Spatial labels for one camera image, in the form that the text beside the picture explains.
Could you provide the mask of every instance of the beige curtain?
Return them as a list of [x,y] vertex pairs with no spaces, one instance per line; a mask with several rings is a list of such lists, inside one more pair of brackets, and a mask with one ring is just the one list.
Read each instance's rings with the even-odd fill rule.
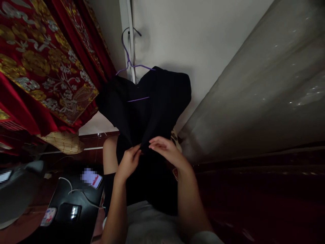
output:
[[325,140],[321,2],[274,1],[183,127],[192,163]]

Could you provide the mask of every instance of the charging cable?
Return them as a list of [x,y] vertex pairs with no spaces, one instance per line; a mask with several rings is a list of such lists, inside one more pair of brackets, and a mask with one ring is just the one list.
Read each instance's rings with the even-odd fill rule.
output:
[[86,194],[83,192],[83,189],[74,189],[74,190],[73,190],[72,185],[71,185],[71,182],[70,182],[67,178],[59,177],[59,179],[66,180],[66,181],[69,183],[69,185],[70,185],[70,187],[71,187],[71,191],[68,192],[68,195],[69,195],[71,192],[73,192],[73,191],[79,191],[79,192],[81,192],[81,193],[84,195],[86,201],[87,201],[91,206],[94,206],[94,207],[96,207],[96,208],[105,208],[105,207],[103,207],[103,206],[99,207],[99,206],[93,204],[91,201],[89,201],[89,199],[86,197]]

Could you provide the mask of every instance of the hand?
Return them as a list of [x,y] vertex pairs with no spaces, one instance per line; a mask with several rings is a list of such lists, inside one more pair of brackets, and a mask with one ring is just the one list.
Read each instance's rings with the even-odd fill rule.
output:
[[141,150],[139,150],[140,144],[124,152],[122,161],[115,174],[115,179],[122,183],[125,183],[127,178],[135,171],[139,163],[139,157]]
[[149,143],[149,148],[164,156],[176,168],[180,169],[190,166],[189,162],[171,140],[157,136],[152,138]]

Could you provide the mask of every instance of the purple hanger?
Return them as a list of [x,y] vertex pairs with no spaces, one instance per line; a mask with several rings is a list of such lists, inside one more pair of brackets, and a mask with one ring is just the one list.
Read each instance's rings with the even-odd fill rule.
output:
[[[150,69],[150,70],[155,70],[155,69],[151,69],[151,68],[149,68],[149,67],[147,67],[147,66],[144,66],[144,65],[142,65],[142,64],[135,65],[135,66],[132,65],[132,63],[131,63],[131,61],[130,61],[129,53],[128,53],[128,51],[127,51],[127,49],[126,49],[126,47],[125,47],[125,45],[124,45],[124,42],[123,42],[123,34],[124,34],[124,32],[125,32],[127,29],[129,29],[129,27],[127,27],[127,28],[122,32],[122,38],[121,38],[121,39],[122,39],[122,45],[123,45],[123,47],[124,47],[124,50],[126,51],[126,56],[128,57],[128,66],[127,66],[125,69],[121,69],[119,72],[116,73],[116,75],[118,75],[121,71],[127,70],[127,69],[129,68],[129,63],[130,63],[130,66],[133,67],[133,68],[141,66],[141,67],[143,67],[143,68],[147,68],[147,69]],[[133,29],[134,29],[134,30],[135,30],[135,31],[136,31],[140,36],[142,36],[141,33],[138,32],[134,27],[133,27]]]

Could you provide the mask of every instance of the finger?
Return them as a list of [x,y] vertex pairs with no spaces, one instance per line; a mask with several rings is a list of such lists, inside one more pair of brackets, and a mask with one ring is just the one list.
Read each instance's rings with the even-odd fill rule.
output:
[[162,149],[164,149],[164,150],[167,149],[167,146],[164,145],[164,144],[161,144],[160,142],[153,142],[153,143],[151,143],[151,144],[149,145],[149,148],[152,148],[152,147],[160,147],[160,148],[162,148]]
[[166,138],[161,137],[161,136],[157,136],[157,137],[152,138],[152,139],[149,141],[149,143],[156,142],[156,141],[164,142],[165,140],[166,140]]
[[130,150],[130,152],[132,153],[132,156],[134,156],[135,153],[140,149],[140,146],[141,146],[141,144],[138,144],[138,145],[134,146],[134,147]]
[[162,155],[164,152],[166,152],[166,150],[164,150],[164,149],[162,149],[162,148],[160,148],[160,147],[158,147],[158,146],[152,146],[151,149],[154,150],[154,151],[156,151],[157,153],[159,153],[159,154],[161,154],[161,155]]
[[139,157],[140,157],[140,155],[141,155],[141,150],[139,150],[139,151],[137,151],[137,152],[135,153],[135,156],[134,156],[134,159],[133,159],[133,162],[134,162],[134,163],[138,163],[138,162],[139,162]]

